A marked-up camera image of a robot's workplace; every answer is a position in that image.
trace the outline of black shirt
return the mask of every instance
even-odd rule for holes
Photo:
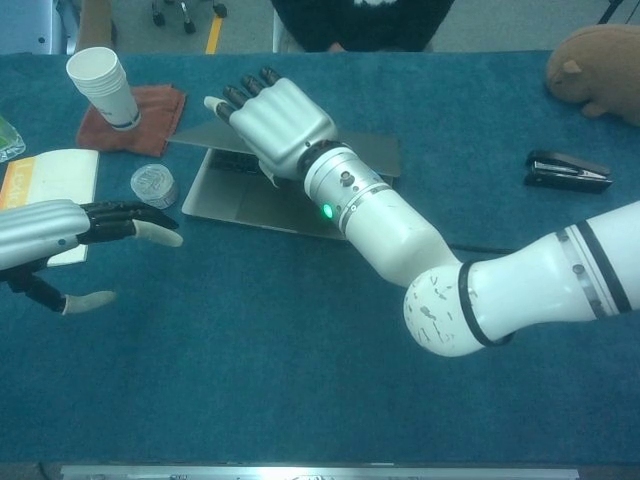
[[[338,42],[345,50],[422,51],[454,0],[272,0],[282,23],[308,52]]]

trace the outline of robot finger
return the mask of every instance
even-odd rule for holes
[[[102,202],[82,205],[91,225],[124,220],[144,220],[175,230],[178,224],[159,209],[142,202]]]
[[[245,75],[242,77],[242,86],[254,97],[265,88],[262,82],[253,75]]]
[[[127,237],[143,238],[167,247],[179,247],[182,245],[182,237],[176,232],[156,223],[135,218],[96,222],[89,231],[78,235],[78,242],[88,245],[122,240]]]
[[[204,97],[204,106],[215,113],[223,122],[229,123],[229,117],[236,111],[221,98]]]
[[[223,90],[223,95],[227,97],[227,100],[236,108],[242,108],[242,106],[249,100],[249,97],[236,87],[227,86]]]
[[[76,297],[63,295],[56,288],[28,271],[17,271],[8,278],[9,288],[15,293],[24,293],[31,300],[49,310],[63,315],[94,310],[116,298],[111,291],[94,292]]]
[[[267,82],[267,85],[269,86],[275,84],[278,80],[282,78],[280,74],[271,67],[261,68],[260,76],[263,78],[265,82]]]

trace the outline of green led light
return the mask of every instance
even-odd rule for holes
[[[327,218],[333,218],[333,210],[331,209],[331,205],[325,203],[322,206],[322,212],[327,216]]]

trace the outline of table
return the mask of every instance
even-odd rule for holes
[[[551,98],[547,58],[122,62],[132,85],[188,93],[179,130],[210,119],[205,95],[272,65],[341,128],[397,135],[398,190],[448,241],[520,248],[638,196],[640,131]],[[87,104],[65,61],[0,57],[0,112],[28,154],[74,146]],[[608,164],[615,183],[601,195],[525,187],[525,157],[540,148]],[[181,198],[203,155],[168,147]],[[151,161],[103,154],[97,200],[133,199],[129,178]],[[104,309],[60,317],[0,287],[0,461],[640,462],[639,314],[538,325],[509,346],[439,358],[408,334],[403,290],[345,242],[168,213],[181,249],[125,240],[44,272],[65,292],[117,290]]]

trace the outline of black cable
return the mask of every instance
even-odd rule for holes
[[[598,21],[598,25],[607,23],[621,3],[622,0],[609,0],[609,8],[607,8],[607,11],[604,12],[604,15],[602,15],[602,18]]]
[[[44,478],[44,480],[53,480],[53,478],[51,478],[44,469],[44,464],[42,462],[38,462],[38,473],[40,473],[40,476]]]
[[[466,252],[474,253],[488,253],[490,255],[509,255],[516,251],[513,248],[483,247],[480,245],[463,245],[459,243],[450,243],[449,248],[451,250],[464,250]]]
[[[631,11],[631,13],[629,14],[629,17],[627,18],[627,21],[624,22],[629,23],[631,21],[631,19],[633,18],[633,16],[636,14],[636,10],[638,10],[638,7],[640,7],[640,0],[638,0],[638,3],[636,3],[636,6],[633,7],[633,10]]]

